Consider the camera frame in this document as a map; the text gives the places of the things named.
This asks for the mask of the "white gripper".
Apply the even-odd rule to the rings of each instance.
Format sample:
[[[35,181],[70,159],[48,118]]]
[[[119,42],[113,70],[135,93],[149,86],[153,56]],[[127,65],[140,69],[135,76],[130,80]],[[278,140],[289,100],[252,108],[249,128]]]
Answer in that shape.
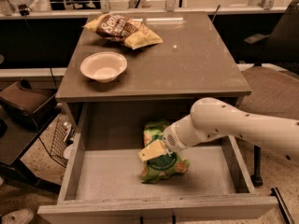
[[[166,148],[171,151],[179,152],[181,150],[193,147],[199,143],[199,137],[192,123],[191,116],[188,115],[180,119],[164,130],[164,141],[156,139],[139,153],[139,159],[149,161],[166,154]]]

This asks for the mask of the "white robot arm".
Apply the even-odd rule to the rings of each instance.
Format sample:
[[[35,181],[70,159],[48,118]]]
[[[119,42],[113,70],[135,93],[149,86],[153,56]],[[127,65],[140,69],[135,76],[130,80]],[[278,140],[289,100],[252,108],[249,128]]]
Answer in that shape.
[[[163,138],[144,147],[139,158],[149,161],[228,135],[299,163],[298,120],[244,112],[215,98],[196,101],[190,114],[166,127]]]

